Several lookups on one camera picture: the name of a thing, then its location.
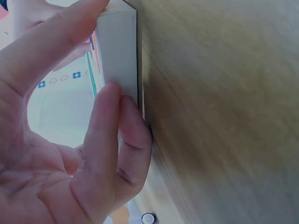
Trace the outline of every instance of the wooden table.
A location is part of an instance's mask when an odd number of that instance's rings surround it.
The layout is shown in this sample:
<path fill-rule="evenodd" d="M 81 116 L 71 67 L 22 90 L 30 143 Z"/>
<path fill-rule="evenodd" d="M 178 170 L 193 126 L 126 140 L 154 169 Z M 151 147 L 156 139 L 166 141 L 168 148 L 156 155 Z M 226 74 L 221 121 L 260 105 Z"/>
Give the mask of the wooden table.
<path fill-rule="evenodd" d="M 161 224 L 299 223 L 297 0 L 127 0 Z"/>

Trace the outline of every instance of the hand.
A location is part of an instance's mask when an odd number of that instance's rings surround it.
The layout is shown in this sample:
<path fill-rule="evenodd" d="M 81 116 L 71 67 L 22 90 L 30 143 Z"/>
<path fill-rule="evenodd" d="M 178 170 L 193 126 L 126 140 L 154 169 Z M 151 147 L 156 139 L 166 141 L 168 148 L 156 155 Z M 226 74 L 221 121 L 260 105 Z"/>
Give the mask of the hand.
<path fill-rule="evenodd" d="M 97 95 L 77 149 L 48 142 L 27 120 L 33 89 L 91 35 L 107 3 L 81 0 L 0 51 L 0 223 L 102 223 L 143 187 L 152 140 L 118 85 Z"/>
<path fill-rule="evenodd" d="M 9 14 L 13 18 L 14 39 L 19 38 L 63 9 L 62 7 L 51 5 L 45 0 L 7 0 L 7 4 Z M 78 46 L 53 70 L 61 69 L 89 51 L 91 51 L 91 46 L 88 37 L 85 43 Z"/>

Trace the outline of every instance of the blue printed icon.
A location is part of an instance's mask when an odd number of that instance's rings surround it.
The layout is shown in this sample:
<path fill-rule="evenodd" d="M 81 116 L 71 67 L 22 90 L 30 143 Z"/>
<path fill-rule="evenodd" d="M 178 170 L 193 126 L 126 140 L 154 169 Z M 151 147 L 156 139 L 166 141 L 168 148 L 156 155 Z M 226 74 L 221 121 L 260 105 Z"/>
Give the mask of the blue printed icon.
<path fill-rule="evenodd" d="M 41 81 L 38 85 L 38 88 L 43 88 L 46 86 L 46 82 L 45 81 Z"/>
<path fill-rule="evenodd" d="M 73 79 L 80 78 L 80 77 L 81 77 L 80 71 L 73 73 Z"/>

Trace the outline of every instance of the wooden surface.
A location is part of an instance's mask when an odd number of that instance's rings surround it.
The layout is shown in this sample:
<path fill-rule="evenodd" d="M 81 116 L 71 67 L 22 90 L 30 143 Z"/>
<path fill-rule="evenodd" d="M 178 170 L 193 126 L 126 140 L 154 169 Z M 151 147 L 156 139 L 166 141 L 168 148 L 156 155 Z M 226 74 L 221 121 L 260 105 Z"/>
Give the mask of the wooden surface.
<path fill-rule="evenodd" d="M 298 1 L 127 2 L 156 142 L 141 210 L 161 224 L 299 223 Z"/>

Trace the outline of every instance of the green stripe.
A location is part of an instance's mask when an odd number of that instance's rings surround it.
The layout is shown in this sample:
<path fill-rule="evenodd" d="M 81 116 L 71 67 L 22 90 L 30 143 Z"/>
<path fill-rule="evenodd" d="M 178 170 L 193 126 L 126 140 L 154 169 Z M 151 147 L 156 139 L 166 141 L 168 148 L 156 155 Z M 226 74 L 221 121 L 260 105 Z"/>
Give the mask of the green stripe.
<path fill-rule="evenodd" d="M 92 81 L 93 95 L 94 95 L 94 97 L 96 97 L 96 95 L 97 95 L 97 88 L 95 86 L 95 81 L 94 81 L 94 78 L 93 78 L 93 70 L 92 70 L 92 66 L 91 66 L 91 63 L 90 63 L 89 55 L 86 54 L 86 56 L 87 56 L 87 61 L 88 61 L 88 69 L 89 69 L 90 79 Z"/>

